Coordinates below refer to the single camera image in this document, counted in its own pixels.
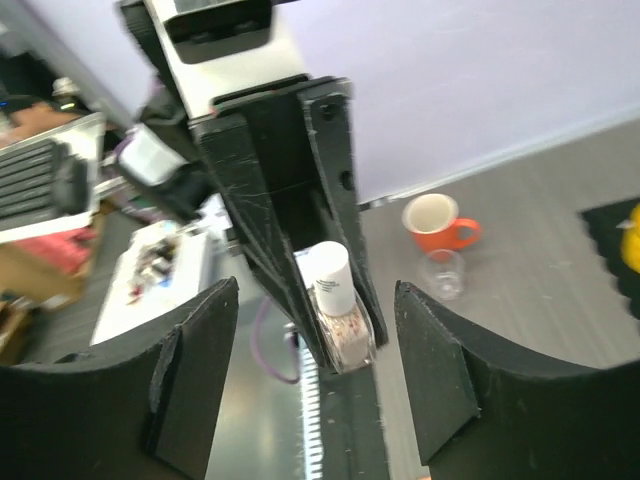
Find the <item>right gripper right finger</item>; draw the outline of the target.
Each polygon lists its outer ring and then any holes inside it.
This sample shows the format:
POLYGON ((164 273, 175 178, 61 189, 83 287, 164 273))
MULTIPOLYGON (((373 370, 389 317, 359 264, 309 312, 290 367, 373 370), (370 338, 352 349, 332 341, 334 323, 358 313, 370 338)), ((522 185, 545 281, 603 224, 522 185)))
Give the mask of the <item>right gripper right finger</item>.
POLYGON ((508 340, 409 282, 399 349, 421 463, 435 479, 635 479, 639 365, 594 369, 508 340))

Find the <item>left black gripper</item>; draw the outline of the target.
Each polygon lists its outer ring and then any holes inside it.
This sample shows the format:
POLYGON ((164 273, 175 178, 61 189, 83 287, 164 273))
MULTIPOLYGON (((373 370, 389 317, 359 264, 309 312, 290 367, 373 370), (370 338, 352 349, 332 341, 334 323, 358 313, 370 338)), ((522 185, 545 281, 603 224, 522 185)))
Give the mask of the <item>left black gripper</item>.
POLYGON ((218 100, 308 80, 284 1, 119 1, 125 28, 184 110, 257 283, 293 320, 319 366, 329 366, 291 237, 274 205, 241 114, 218 100))

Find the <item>glitter nail polish bottle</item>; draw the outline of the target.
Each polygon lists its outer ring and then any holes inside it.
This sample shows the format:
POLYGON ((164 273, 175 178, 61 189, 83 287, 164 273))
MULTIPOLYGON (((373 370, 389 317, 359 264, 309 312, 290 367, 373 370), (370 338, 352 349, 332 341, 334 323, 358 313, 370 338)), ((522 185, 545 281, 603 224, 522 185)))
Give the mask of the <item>glitter nail polish bottle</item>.
POLYGON ((359 293, 355 306, 337 317, 321 311, 314 288, 308 294, 334 371, 342 375, 370 365, 376 358, 375 336, 359 293))

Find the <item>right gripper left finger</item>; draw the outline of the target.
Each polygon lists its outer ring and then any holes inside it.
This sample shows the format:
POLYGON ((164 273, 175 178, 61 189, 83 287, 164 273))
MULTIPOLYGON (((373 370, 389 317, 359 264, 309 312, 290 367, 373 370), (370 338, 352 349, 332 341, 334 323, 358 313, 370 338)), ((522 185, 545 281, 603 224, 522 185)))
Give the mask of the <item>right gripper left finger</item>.
POLYGON ((238 319, 217 282, 53 363, 1 371, 5 479, 202 479, 238 319))

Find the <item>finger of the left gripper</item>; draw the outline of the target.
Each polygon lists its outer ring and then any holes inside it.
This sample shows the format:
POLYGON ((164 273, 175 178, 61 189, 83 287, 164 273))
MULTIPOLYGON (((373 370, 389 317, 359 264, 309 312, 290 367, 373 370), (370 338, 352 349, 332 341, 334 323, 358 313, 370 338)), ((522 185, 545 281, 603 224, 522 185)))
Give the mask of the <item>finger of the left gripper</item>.
POLYGON ((320 208, 330 240, 346 247, 356 292, 371 318, 377 346, 389 337, 377 293, 369 274, 366 242, 361 231, 360 209, 349 118, 349 82, 346 78, 321 77, 306 82, 299 92, 305 128, 321 184, 320 208))

